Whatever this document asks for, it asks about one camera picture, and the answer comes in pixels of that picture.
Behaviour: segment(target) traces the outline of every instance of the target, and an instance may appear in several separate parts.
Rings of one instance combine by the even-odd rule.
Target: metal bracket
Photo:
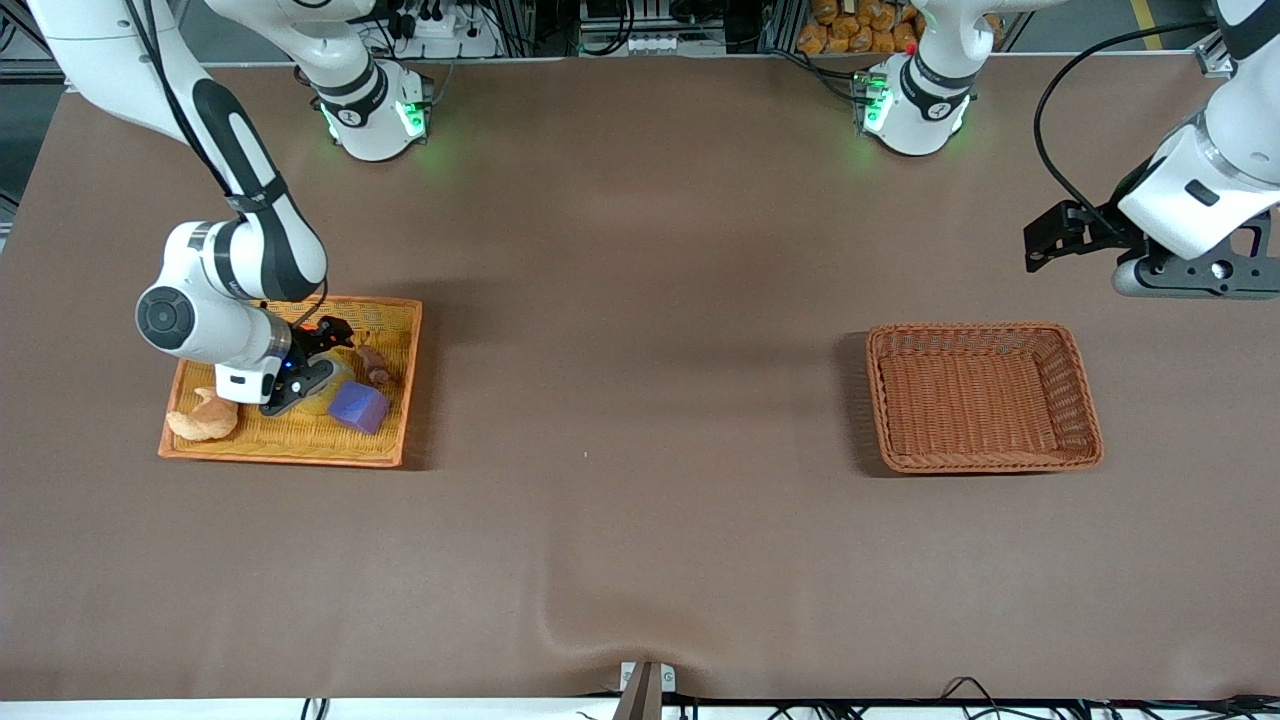
[[[1235,72],[1235,61],[1226,51],[1222,32],[1215,29],[1194,45],[1196,61],[1204,77],[1229,78]]]
[[[660,720],[663,684],[669,671],[675,687],[676,671],[669,665],[657,662],[641,662],[639,667],[636,664],[631,665],[630,676],[626,667],[622,670],[625,685],[618,708],[613,711],[613,720]]]

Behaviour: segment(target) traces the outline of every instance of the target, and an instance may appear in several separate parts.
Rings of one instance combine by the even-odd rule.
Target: brown table
[[[0,696],[572,694],[640,656],[705,696],[1280,691],[1280,305],[1023,272],[1061,63],[992,61],[925,159],[774,60],[460,67],[384,164],[287,69],[218,72],[334,291],[430,310],[404,471],[155,456],[174,360],[133,302],[228,210],[64,99],[0,258]],[[1102,199],[1211,90],[1091,60],[1046,133]],[[892,477],[859,333],[997,319],[1075,331],[1103,465]]]

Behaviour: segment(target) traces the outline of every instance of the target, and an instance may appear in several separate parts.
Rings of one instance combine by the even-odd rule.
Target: brown toy
[[[387,357],[381,352],[367,345],[361,345],[356,348],[356,355],[360,355],[361,361],[365,364],[365,377],[369,378],[370,384],[381,387],[392,382],[392,374],[387,369]]]
[[[840,3],[836,0],[810,0],[809,10],[813,12],[813,19],[829,26],[840,15]]]
[[[232,434],[239,423],[239,406],[218,397],[211,387],[197,387],[196,395],[202,400],[191,413],[173,411],[165,415],[164,421],[173,434],[193,442],[221,439]]]
[[[918,44],[919,40],[915,37],[911,23],[897,23],[893,26],[893,50],[906,53],[908,47]]]
[[[872,53],[892,53],[893,36],[887,32],[872,33]]]
[[[796,50],[805,55],[817,55],[827,46],[826,26],[804,26],[800,38],[796,40]]]
[[[858,5],[858,23],[863,27],[870,26],[877,32],[886,32],[893,27],[897,18],[897,5],[878,3],[877,0],[864,0]]]
[[[864,27],[858,31],[858,35],[849,38],[849,51],[850,53],[870,53],[872,50],[872,28]]]
[[[854,15],[840,15],[831,23],[831,31],[827,35],[827,42],[831,42],[833,37],[844,37],[849,40],[858,35],[861,26],[858,24],[858,18]]]

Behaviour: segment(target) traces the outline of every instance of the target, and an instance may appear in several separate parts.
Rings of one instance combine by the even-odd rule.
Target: floor
[[[1207,0],[1071,0],[1039,10],[1016,38],[1020,53],[1079,51],[1119,33],[1138,29],[1146,23],[1169,23],[1203,17]],[[174,3],[183,5],[182,0]],[[202,1],[192,0],[182,19],[182,33],[196,56],[205,63],[284,61],[285,55],[259,35],[214,14]],[[9,41],[0,33],[0,60],[36,56],[36,50],[22,36]],[[1184,31],[1162,38],[1160,47],[1187,47],[1204,32]],[[1143,41],[1132,41],[1117,50],[1142,50]],[[6,83],[0,64],[0,192],[20,200],[27,178],[40,152],[49,120],[61,88],[59,86]],[[4,224],[12,222],[9,208],[0,200],[0,249],[4,247]]]

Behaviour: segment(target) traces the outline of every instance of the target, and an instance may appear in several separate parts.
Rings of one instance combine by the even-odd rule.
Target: woven tray
[[[1061,325],[879,325],[867,337],[867,370],[881,455],[899,473],[1102,461],[1080,352]]]
[[[303,302],[271,302],[273,313],[293,320],[312,305]],[[325,300],[314,318],[334,315],[351,323],[356,345],[369,345],[387,357],[394,379],[380,388],[390,410],[376,434],[344,428],[328,416],[297,411],[278,418],[264,416],[257,407],[241,406],[241,421],[223,439],[191,442],[173,434],[168,424],[160,434],[160,457],[195,460],[227,460],[234,462],[297,462],[303,465],[351,465],[361,468],[396,468],[404,452],[404,430],[408,425],[413,370],[417,366],[419,332],[422,327],[422,304],[392,297],[334,297]],[[330,352],[352,368],[361,360],[355,350],[339,347]],[[202,363],[180,360],[169,392],[170,410],[189,411],[196,406],[197,387],[214,384],[214,368]]]

